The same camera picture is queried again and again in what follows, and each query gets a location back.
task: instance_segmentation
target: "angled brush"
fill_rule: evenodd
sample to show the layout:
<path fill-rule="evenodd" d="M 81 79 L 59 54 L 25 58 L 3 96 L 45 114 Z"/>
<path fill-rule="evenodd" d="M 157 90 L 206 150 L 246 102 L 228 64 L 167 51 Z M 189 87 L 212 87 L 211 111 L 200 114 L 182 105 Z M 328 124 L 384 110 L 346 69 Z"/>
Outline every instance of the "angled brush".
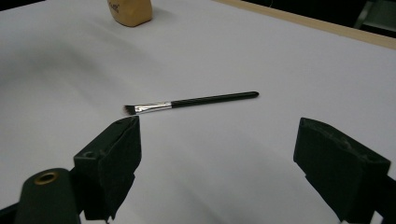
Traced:
<path fill-rule="evenodd" d="M 214 104 L 214 103 L 221 103 L 221 102 L 235 101 L 235 100 L 244 100 L 244 99 L 256 98 L 257 96 L 259 96 L 258 92 L 248 91 L 248 92 L 240 92 L 240 93 L 227 94 L 227 95 L 208 96 L 203 98 L 169 101 L 169 102 L 162 102 L 162 103 L 148 104 L 148 105 L 125 105 L 124 111 L 126 114 L 133 116 L 133 115 L 139 115 L 157 110 L 165 110 L 165 109 L 179 108 L 179 107 L 192 106 L 192 105 L 207 105 L 207 104 Z"/>

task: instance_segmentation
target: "silver ferrule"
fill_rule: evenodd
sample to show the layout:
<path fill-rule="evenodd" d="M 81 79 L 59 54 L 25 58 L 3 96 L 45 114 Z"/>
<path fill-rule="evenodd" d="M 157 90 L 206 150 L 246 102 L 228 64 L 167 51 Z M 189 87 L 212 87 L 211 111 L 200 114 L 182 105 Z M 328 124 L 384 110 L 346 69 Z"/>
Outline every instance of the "silver ferrule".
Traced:
<path fill-rule="evenodd" d="M 134 112 L 136 113 L 136 115 L 139 115 L 151 111 L 165 110 L 170 108 L 172 108 L 172 104 L 170 102 L 163 102 L 163 103 L 149 104 L 149 105 L 136 105 L 134 107 Z"/>

